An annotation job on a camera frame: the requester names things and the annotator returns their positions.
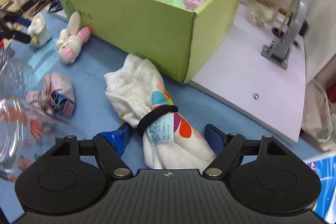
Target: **metal bracket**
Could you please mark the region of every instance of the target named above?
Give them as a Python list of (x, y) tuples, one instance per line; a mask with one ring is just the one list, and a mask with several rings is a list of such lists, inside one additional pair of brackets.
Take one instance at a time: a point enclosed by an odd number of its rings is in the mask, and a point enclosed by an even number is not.
[(276, 35), (271, 45), (264, 45), (261, 50), (263, 57), (276, 63), (283, 69), (287, 69), (288, 67), (291, 46), (303, 25), (308, 6), (308, 0), (294, 0), (294, 2), (293, 15), (287, 30), (281, 35)]

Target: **black elastic band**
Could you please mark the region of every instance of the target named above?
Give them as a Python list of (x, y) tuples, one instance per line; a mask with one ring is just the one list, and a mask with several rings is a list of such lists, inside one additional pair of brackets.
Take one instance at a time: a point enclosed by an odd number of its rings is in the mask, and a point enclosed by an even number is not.
[(162, 105), (147, 113), (138, 123), (138, 134), (140, 137), (143, 137), (145, 130), (154, 123), (158, 118), (163, 115), (166, 115), (169, 112), (178, 112), (179, 108), (174, 105)]

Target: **clear plastic bag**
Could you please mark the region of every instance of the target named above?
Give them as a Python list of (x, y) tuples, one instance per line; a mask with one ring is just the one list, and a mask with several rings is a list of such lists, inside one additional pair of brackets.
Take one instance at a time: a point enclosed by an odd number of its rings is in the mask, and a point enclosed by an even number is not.
[[(56, 138), (87, 135), (67, 122), (49, 116), (16, 97), (0, 100), (0, 177), (16, 181), (20, 173), (48, 151)], [(82, 159), (94, 164), (94, 158)]]
[(24, 99), (37, 85), (33, 69), (26, 63), (0, 51), (0, 98), (15, 96)]

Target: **blue package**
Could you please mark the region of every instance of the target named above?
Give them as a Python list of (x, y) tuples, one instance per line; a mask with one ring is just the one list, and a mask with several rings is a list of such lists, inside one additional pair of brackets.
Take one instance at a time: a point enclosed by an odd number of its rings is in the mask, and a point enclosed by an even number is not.
[(312, 160), (307, 165), (316, 172), (321, 180), (321, 193), (313, 211), (328, 223), (336, 222), (336, 155), (327, 155)]
[(97, 135), (103, 136), (110, 145), (113, 146), (116, 153), (121, 157), (125, 152), (126, 146), (131, 138), (132, 127), (128, 123), (123, 123), (115, 131), (100, 132)]

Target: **light blue cloth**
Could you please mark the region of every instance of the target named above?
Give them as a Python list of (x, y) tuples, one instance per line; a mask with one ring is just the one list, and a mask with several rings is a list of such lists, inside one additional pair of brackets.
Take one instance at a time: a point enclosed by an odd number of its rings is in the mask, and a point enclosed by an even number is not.
[[(44, 13), (44, 16), (52, 38), (58, 38), (60, 31), (67, 24), (53, 15)], [(17, 58), (26, 61), (29, 61), (36, 52), (43, 50), (43, 48), (36, 49), (19, 42), (13, 42), (12, 48), (16, 50)], [(39, 57), (41, 60), (35, 60), (35, 69), (43, 66), (44, 61), (52, 54), (53, 51), (48, 51), (44, 56)], [(91, 36), (72, 65), (64, 65), (58, 60), (49, 71), (49, 73), (59, 71), (72, 80), (76, 107), (71, 118), (61, 117), (79, 129), (84, 129), (90, 138), (99, 132), (116, 130), (122, 124), (122, 120), (105, 96), (104, 74), (121, 68), (126, 55), (126, 52)], [(182, 85), (166, 76), (163, 76), (163, 80), (166, 90), (179, 107), (179, 113), (200, 133), (204, 132), (207, 123), (212, 123), (225, 133), (237, 132), (247, 139), (260, 140), (262, 135), (271, 134), (259, 124), (191, 86)], [(297, 144), (285, 145), (301, 159), (307, 159), (319, 153), (302, 139)], [(137, 134), (131, 137), (122, 159), (134, 174), (140, 168), (147, 168), (144, 163), (142, 140)], [(252, 156), (245, 157), (244, 162), (254, 159), (255, 157)], [(11, 222), (23, 213), (15, 196), (13, 183), (0, 180), (0, 206)]]

